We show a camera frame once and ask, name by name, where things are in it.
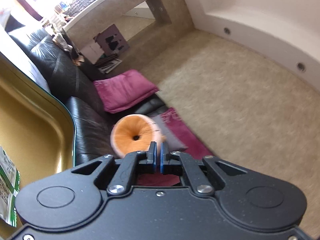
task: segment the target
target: sofa cushion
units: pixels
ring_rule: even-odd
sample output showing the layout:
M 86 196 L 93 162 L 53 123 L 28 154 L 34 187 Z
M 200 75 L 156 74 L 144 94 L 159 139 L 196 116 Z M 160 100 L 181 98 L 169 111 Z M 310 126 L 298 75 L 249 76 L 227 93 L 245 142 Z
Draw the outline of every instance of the sofa cushion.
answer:
M 110 144 L 112 126 L 79 98 L 69 98 L 66 107 L 76 123 L 76 165 L 106 154 L 119 158 Z
M 8 33 L 27 56 L 29 52 L 45 37 L 51 37 L 41 25 L 25 26 Z
M 102 101 L 92 82 L 43 28 L 26 26 L 9 35 L 39 69 L 53 96 L 62 103 L 70 97 L 78 97 L 98 114 L 104 114 Z
M 103 114 L 103 104 L 92 82 L 75 66 L 50 36 L 44 38 L 31 51 L 30 59 L 47 80 L 52 95 L 65 103 L 78 97 L 98 114 Z
M 47 81 L 44 79 L 40 71 L 33 62 L 27 57 L 21 48 L 10 39 L 9 35 L 3 29 L 0 29 L 1 44 L 0 49 L 4 57 L 10 60 L 18 69 L 32 79 L 38 86 L 50 93 Z
M 109 113 L 129 109 L 159 89 L 137 70 L 131 69 L 115 77 L 93 82 Z

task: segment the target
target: metal screw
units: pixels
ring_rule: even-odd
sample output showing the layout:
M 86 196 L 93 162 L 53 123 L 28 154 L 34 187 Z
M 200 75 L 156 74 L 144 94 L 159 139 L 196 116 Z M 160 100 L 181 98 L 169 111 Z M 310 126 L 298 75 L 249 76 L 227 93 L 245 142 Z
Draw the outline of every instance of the metal screw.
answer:
M 297 64 L 297 68 L 298 68 L 298 70 L 300 70 L 301 72 L 305 72 L 305 71 L 306 71 L 306 66 L 305 66 L 303 63 L 301 63 L 301 62 L 299 62 L 299 63 Z
M 162 196 L 165 195 L 165 193 L 164 193 L 163 191 L 158 191 L 158 192 L 156 193 L 156 195 L 157 195 L 158 197 L 162 197 Z
M 113 194 L 121 194 L 124 192 L 124 186 L 122 185 L 113 185 L 109 187 L 109 192 Z
M 34 238 L 31 235 L 25 235 L 23 240 L 34 240 Z
M 200 185 L 200 186 L 197 187 L 197 191 L 199 193 L 203 193 L 203 194 L 210 193 L 210 192 L 213 191 L 213 187 L 211 187 L 209 185 Z

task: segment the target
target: orange donut toy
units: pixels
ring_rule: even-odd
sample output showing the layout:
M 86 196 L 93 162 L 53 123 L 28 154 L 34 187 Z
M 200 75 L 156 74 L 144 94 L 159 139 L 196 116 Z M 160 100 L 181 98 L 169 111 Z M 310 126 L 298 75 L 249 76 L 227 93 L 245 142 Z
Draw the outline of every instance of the orange donut toy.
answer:
M 159 152 L 163 139 L 158 125 L 142 114 L 130 114 L 121 118 L 111 132 L 111 146 L 121 158 L 130 152 L 147 151 L 150 142 L 157 143 Z

